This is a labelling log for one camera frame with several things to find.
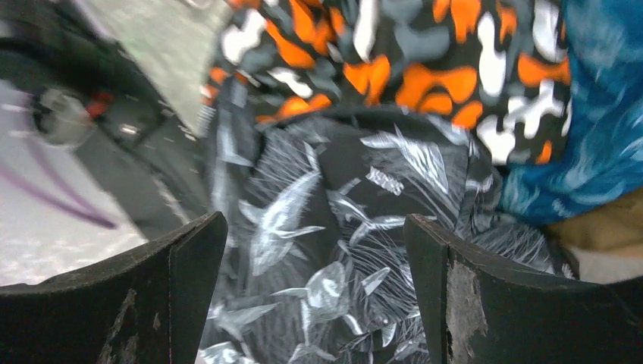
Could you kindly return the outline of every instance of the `patterned cloth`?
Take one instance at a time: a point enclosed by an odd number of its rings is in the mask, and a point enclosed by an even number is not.
[[[410,213],[570,272],[540,232],[494,212],[500,175],[461,128],[380,106],[258,132],[246,93],[225,86],[203,113],[212,203],[229,222],[202,338],[208,364],[427,363],[403,242]]]
[[[571,218],[643,186],[643,18],[633,0],[566,0],[573,83],[559,163],[517,166],[502,206],[533,224]]]
[[[569,59],[554,0],[239,0],[211,105],[231,74],[258,121],[330,105],[397,104],[475,130],[494,163],[558,159]]]

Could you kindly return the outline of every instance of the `packaged clothing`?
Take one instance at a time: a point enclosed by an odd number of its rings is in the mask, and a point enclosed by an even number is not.
[[[643,259],[643,188],[544,230],[563,245]]]
[[[204,103],[231,74],[260,122],[397,104],[475,130],[493,162],[557,160],[569,59],[554,0],[239,0]]]
[[[501,205],[532,224],[590,211],[643,186],[643,8],[567,0],[572,123],[564,157],[514,166]]]
[[[229,78],[204,112],[212,204],[229,221],[206,362],[427,362],[403,241],[411,213],[569,274],[538,230],[495,212],[500,175],[465,130],[393,106],[327,108],[258,130],[247,90]]]

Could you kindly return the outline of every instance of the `blue fabric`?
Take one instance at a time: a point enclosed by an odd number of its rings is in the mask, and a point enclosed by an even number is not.
[[[512,166],[501,207],[532,224],[587,212],[643,186],[641,0],[563,2],[572,71],[566,154]]]

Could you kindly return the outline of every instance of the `orange camouflage fabric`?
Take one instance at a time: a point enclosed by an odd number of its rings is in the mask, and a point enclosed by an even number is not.
[[[496,165],[562,156],[565,27],[554,0],[233,0],[202,87],[246,80],[259,123],[397,104],[475,132]]]

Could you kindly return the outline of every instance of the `camouflage fabric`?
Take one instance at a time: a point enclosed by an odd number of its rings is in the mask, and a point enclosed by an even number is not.
[[[203,102],[248,80],[257,121],[397,104],[475,130],[496,165],[559,158],[569,129],[565,28],[552,0],[238,0]]]

